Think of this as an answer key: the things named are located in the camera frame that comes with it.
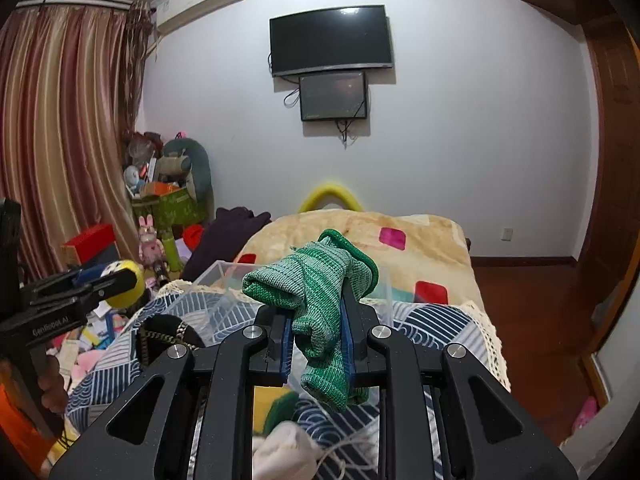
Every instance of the metal screw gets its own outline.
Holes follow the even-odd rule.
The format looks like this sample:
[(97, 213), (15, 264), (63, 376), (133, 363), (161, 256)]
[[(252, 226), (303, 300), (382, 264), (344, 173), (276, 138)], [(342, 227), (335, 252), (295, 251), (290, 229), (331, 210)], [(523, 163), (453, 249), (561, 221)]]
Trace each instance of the metal screw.
[(391, 329), (386, 325), (378, 325), (371, 329), (371, 333), (373, 334), (373, 337), (386, 339), (391, 335)]
[(262, 329), (257, 325), (249, 325), (242, 330), (242, 335), (247, 339), (255, 339), (262, 335)]
[(166, 352), (171, 359), (180, 359), (187, 353), (187, 347), (185, 345), (173, 345), (169, 346)]
[(466, 355), (466, 348), (459, 343), (453, 343), (447, 346), (447, 353), (456, 359), (462, 359)]

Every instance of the pink bunny toy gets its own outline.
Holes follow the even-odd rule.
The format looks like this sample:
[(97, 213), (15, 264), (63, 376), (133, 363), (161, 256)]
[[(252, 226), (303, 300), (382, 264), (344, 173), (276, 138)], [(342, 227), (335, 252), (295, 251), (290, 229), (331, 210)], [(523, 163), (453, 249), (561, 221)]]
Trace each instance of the pink bunny toy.
[(138, 247), (138, 256), (145, 269), (153, 269), (156, 274), (158, 285), (162, 286), (169, 281), (164, 256), (164, 247), (162, 242), (158, 240), (158, 234), (154, 228), (154, 218), (151, 215), (145, 218), (138, 218), (140, 229), (138, 236), (140, 237), (140, 245)]

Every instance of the green sock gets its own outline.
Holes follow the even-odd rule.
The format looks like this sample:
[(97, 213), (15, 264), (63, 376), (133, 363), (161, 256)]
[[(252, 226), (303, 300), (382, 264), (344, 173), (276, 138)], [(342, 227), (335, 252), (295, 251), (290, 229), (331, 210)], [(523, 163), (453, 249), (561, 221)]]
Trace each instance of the green sock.
[(296, 310), (292, 329), (308, 360), (302, 387), (336, 410), (367, 399), (350, 390), (340, 348), (340, 297), (348, 278), (358, 301), (378, 283), (376, 264), (338, 231), (327, 229), (279, 262), (249, 272), (242, 291), (254, 300)]

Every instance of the yellow ball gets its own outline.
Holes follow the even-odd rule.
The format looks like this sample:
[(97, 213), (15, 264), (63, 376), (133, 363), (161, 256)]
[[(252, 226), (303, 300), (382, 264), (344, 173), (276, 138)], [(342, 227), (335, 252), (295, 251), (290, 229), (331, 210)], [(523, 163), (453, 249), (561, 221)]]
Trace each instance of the yellow ball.
[(122, 269), (129, 269), (135, 273), (136, 285), (133, 288), (130, 288), (127, 292), (123, 292), (117, 296), (113, 296), (112, 298), (107, 298), (107, 303), (117, 310), (129, 308), (140, 299), (145, 291), (145, 278), (142, 274), (142, 269), (140, 269), (140, 266), (132, 260), (119, 260), (117, 262), (113, 262), (105, 267), (102, 275), (105, 276)]

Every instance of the green box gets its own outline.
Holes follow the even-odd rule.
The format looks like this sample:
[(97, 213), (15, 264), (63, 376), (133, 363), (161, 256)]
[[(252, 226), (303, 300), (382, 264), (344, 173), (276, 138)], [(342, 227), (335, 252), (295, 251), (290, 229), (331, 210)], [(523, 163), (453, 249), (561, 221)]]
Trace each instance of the green box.
[(132, 198), (131, 206), (136, 215), (136, 224), (139, 216), (152, 215), (158, 234), (171, 231), (172, 225), (189, 226), (207, 218), (206, 205), (191, 198), (186, 188), (162, 196)]

